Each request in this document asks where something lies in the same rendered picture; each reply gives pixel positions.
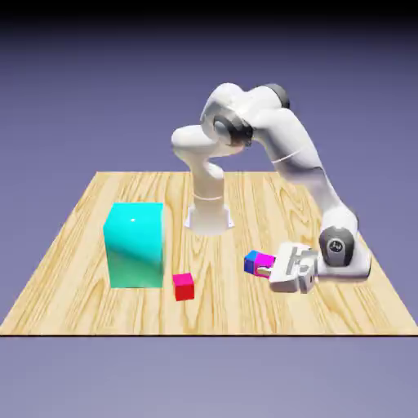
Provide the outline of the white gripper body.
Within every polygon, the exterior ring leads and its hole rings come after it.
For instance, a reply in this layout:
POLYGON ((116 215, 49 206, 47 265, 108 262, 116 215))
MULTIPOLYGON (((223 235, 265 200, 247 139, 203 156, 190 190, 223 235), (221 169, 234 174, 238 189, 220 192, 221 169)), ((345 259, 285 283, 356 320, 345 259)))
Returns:
POLYGON ((298 242, 280 245, 269 276, 274 292, 309 293, 315 284, 318 252, 298 242))

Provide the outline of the small magenta cube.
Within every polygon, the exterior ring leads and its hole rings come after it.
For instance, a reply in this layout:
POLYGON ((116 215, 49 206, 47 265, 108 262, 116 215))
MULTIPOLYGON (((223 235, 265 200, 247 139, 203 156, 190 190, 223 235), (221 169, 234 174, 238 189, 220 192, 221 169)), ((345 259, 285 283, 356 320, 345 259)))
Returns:
POLYGON ((275 262, 275 257, 274 256, 258 252, 258 256, 256 257, 256 262, 255 262, 255 267, 256 267, 255 276, 259 276, 257 274, 257 268, 259 266, 269 267, 269 268, 271 268, 271 271, 272 271, 274 262, 275 262))

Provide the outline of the small blue cube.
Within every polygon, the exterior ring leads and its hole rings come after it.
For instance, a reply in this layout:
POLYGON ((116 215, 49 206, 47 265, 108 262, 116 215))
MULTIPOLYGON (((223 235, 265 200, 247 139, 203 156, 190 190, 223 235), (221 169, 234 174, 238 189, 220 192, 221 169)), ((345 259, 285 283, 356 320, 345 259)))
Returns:
POLYGON ((245 255, 243 268, 246 273, 255 274, 255 262, 257 256, 258 251, 255 250, 251 250, 248 254, 245 255))

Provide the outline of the small red cube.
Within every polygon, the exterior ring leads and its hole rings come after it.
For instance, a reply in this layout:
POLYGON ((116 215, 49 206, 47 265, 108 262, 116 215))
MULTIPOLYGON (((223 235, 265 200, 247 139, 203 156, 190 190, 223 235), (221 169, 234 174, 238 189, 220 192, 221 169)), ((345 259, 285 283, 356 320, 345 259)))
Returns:
POLYGON ((174 294, 177 301, 194 298, 194 280, 191 273, 179 273, 172 276, 174 294))

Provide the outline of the large cyan box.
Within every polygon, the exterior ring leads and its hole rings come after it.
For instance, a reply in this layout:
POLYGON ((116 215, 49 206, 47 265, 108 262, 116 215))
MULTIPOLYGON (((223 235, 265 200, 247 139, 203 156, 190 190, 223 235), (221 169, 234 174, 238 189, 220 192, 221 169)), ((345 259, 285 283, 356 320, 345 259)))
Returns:
POLYGON ((114 203, 104 223, 103 234, 112 288, 162 287, 162 203, 114 203))

